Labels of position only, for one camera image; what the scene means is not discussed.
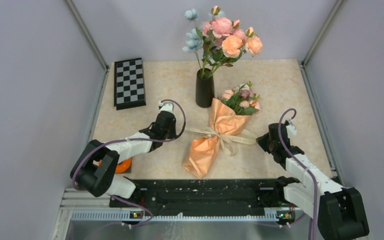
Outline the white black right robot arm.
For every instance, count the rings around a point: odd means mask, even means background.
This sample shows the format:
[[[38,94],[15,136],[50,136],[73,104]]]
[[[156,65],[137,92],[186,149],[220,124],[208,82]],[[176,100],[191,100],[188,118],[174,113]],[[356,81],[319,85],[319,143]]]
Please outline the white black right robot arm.
[[[290,177],[276,180],[273,200],[300,208],[317,224],[325,240],[354,240],[370,233],[361,193],[346,188],[325,175],[299,147],[291,145],[289,134],[296,127],[286,121],[272,123],[268,132],[256,139],[258,145],[281,165]]]

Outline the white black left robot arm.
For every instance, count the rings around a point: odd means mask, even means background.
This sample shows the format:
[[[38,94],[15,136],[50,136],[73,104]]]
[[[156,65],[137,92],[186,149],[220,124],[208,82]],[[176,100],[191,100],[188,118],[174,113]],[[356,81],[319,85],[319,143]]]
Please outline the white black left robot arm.
[[[150,153],[181,136],[176,132],[174,107],[177,105],[171,99],[161,100],[159,113],[148,127],[129,137],[108,142],[93,139],[87,143],[70,172],[72,186],[94,197],[118,196],[127,206],[136,206],[141,194],[131,180],[116,173],[116,168],[134,156]]]

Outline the orange paper bouquet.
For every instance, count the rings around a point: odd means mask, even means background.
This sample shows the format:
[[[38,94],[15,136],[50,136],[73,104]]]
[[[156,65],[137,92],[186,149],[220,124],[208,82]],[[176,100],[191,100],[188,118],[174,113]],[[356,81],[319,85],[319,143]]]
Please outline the orange paper bouquet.
[[[248,81],[227,89],[219,97],[213,98],[207,127],[220,134],[232,136],[239,135],[246,129],[252,116],[261,110],[259,104],[261,96],[255,93],[252,87],[253,83]],[[217,136],[206,138],[202,133],[197,134],[200,134],[200,137],[191,142],[188,156],[182,166],[190,174],[202,179],[215,163],[219,151],[223,150]]]

